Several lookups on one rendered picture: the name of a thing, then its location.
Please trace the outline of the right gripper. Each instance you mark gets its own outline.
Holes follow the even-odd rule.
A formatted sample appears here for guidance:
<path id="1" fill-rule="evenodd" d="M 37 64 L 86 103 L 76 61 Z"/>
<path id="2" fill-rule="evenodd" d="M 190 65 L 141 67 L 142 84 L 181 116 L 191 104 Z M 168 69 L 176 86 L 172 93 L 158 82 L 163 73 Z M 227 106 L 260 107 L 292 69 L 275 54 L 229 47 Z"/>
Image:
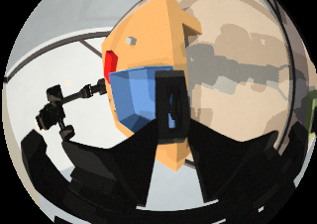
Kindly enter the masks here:
<path id="1" fill-rule="evenodd" d="M 70 125 L 70 126 L 67 125 L 65 127 L 65 125 L 63 123 L 63 118 L 65 118 L 65 114 L 63 111 L 62 104 L 59 103 L 59 100 L 63 99 L 60 85 L 58 84 L 58 85 L 55 85 L 53 87 L 48 88 L 46 93 L 47 93 L 48 102 L 53 101 L 53 103 L 54 103 L 54 106 L 52 107 L 52 110 L 51 110 L 51 116 L 53 118 L 54 123 L 59 124 L 59 127 L 60 127 L 59 134 L 60 134 L 62 140 L 63 141 L 70 140 L 73 136 L 75 136 L 75 133 L 74 133 L 74 128 L 72 127 L 72 125 Z M 68 132 L 71 132 L 71 133 L 68 133 Z"/>

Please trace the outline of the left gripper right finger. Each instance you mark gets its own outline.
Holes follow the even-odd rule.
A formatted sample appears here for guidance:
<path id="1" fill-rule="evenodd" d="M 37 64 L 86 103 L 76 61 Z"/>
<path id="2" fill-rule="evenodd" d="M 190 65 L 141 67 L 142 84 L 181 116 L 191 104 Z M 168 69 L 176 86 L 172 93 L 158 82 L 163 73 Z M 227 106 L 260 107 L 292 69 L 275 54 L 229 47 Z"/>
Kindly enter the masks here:
<path id="1" fill-rule="evenodd" d="M 274 130 L 239 142 L 190 118 L 187 141 L 195 164 L 203 202 L 217 200 L 244 163 L 273 146 L 278 137 Z"/>

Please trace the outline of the blue open tray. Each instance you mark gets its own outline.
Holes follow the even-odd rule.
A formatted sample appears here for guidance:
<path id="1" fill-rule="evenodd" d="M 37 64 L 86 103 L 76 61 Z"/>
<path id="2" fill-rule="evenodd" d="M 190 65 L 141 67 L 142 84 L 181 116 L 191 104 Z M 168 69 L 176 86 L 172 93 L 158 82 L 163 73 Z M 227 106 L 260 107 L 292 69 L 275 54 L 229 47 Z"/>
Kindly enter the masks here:
<path id="1" fill-rule="evenodd" d="M 115 71 L 109 76 L 118 121 L 134 134 L 155 119 L 155 71 L 173 70 L 173 66 L 135 68 Z"/>

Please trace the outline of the red rectangular block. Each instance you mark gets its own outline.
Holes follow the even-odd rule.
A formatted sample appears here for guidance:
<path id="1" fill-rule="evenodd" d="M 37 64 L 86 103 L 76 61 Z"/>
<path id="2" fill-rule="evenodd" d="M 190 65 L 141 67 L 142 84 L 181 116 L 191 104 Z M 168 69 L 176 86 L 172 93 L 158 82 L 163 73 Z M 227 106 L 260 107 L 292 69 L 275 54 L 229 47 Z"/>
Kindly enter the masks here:
<path id="1" fill-rule="evenodd" d="M 118 57 L 113 53 L 113 51 L 106 51 L 105 64 L 104 64 L 104 76 L 110 84 L 109 72 L 115 72 L 117 69 Z"/>

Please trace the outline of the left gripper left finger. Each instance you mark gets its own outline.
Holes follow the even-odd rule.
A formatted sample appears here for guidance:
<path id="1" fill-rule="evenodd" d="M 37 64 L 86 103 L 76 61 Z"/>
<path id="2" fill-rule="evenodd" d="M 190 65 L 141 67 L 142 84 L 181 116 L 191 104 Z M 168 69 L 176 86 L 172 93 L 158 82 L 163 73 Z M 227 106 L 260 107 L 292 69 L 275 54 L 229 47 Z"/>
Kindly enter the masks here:
<path id="1" fill-rule="evenodd" d="M 74 166 L 119 181 L 137 206 L 146 207 L 158 143 L 158 119 L 153 119 L 109 149 L 70 140 L 61 145 Z"/>

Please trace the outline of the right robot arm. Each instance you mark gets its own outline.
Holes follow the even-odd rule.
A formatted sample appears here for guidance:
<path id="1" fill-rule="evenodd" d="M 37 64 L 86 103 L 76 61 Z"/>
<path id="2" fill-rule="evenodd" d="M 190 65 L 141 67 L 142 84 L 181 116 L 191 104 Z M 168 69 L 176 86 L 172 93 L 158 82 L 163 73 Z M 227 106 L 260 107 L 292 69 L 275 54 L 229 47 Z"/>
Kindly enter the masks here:
<path id="1" fill-rule="evenodd" d="M 101 91 L 100 85 L 96 84 L 95 87 L 93 87 L 93 86 L 91 86 L 91 84 L 87 84 L 84 86 L 85 88 L 83 87 L 83 88 L 81 88 L 81 90 L 79 92 L 76 92 L 74 94 L 71 94 L 71 95 L 64 97 L 64 99 L 60 100 L 59 103 L 63 105 L 67 102 L 70 102 L 70 101 L 78 99 L 78 98 L 82 98 L 82 99 L 86 98 L 87 99 L 87 98 L 92 97 L 94 93 L 97 93 L 97 92 L 100 93 L 100 91 Z M 91 92 L 90 92 L 90 90 L 91 90 Z M 90 95 L 92 95 L 92 96 L 90 96 Z M 49 112 L 49 110 L 50 111 L 52 110 L 52 108 L 50 108 L 50 106 L 54 106 L 53 101 L 48 103 L 47 105 L 45 105 L 44 106 L 45 108 L 43 108 L 39 111 L 40 115 L 36 116 L 36 120 L 37 120 L 37 123 L 38 123 L 41 131 L 43 129 L 48 130 L 51 126 L 56 125 L 53 121 L 52 116 L 51 116 L 51 112 Z"/>

